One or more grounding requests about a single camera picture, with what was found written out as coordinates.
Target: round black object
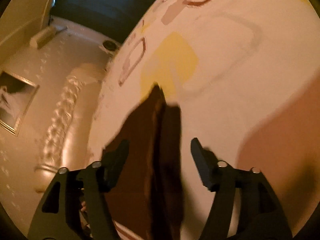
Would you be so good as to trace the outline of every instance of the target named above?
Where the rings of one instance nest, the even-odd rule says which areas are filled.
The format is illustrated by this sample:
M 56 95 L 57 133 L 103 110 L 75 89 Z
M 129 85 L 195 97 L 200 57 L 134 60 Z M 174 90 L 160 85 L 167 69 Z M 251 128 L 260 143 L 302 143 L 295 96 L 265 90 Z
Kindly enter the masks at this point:
M 115 51 L 118 49 L 118 46 L 113 41 L 104 41 L 102 45 L 105 49 L 110 51 Z

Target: silver screw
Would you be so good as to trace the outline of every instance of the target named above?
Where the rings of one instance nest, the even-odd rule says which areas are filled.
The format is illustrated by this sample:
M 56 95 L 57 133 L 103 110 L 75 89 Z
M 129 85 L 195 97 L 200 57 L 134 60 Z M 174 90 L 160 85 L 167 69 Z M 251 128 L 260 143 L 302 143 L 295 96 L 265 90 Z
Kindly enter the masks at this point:
M 226 162 L 224 162 L 224 161 L 219 161 L 218 162 L 218 166 L 224 168 L 224 167 L 227 167 L 228 164 Z
M 101 162 L 99 162 L 99 161 L 92 163 L 93 168 L 98 168 L 100 166 L 101 166 Z
M 257 167 L 253 167 L 251 171 L 256 174 L 260 173 L 260 169 L 258 169 Z
M 62 167 L 59 169 L 59 174 L 65 174 L 68 171 L 68 169 L 66 167 Z

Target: framed picture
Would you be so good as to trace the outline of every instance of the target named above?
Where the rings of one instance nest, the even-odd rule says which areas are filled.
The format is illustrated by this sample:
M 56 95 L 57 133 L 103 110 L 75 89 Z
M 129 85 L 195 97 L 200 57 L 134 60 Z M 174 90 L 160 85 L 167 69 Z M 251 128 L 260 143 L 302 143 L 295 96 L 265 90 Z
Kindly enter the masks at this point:
M 14 73 L 0 72 L 0 125 L 15 136 L 38 88 Z

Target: dark curtain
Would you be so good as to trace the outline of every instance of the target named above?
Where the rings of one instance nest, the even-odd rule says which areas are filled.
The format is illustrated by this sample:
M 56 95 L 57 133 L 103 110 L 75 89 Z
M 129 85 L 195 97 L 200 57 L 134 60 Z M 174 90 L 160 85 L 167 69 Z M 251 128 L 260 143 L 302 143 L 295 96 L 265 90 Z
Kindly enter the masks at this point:
M 54 16 L 79 23 L 123 43 L 155 0 L 56 0 Z

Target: picture frame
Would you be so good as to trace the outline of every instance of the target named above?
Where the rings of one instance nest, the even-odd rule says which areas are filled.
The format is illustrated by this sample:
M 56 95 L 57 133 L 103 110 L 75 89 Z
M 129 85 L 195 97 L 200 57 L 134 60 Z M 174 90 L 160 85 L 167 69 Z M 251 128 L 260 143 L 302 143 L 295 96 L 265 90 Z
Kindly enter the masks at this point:
M 0 125 L 18 136 L 39 85 L 15 73 L 0 71 Z

